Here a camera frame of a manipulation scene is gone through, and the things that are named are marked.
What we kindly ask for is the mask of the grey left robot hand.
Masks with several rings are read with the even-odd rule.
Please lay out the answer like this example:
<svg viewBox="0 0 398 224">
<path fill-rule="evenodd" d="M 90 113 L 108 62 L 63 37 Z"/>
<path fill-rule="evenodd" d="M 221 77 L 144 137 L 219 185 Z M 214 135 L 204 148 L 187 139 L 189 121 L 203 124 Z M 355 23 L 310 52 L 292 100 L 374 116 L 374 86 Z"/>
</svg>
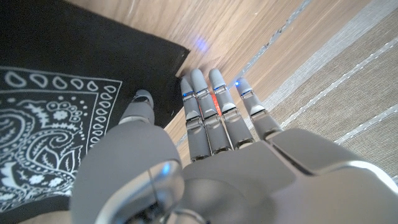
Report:
<svg viewBox="0 0 398 224">
<path fill-rule="evenodd" d="M 73 223 L 396 223 L 397 185 L 379 167 L 304 129 L 282 129 L 243 78 L 234 104 L 219 70 L 180 82 L 191 162 L 154 124 L 139 90 L 83 159 Z"/>
</svg>

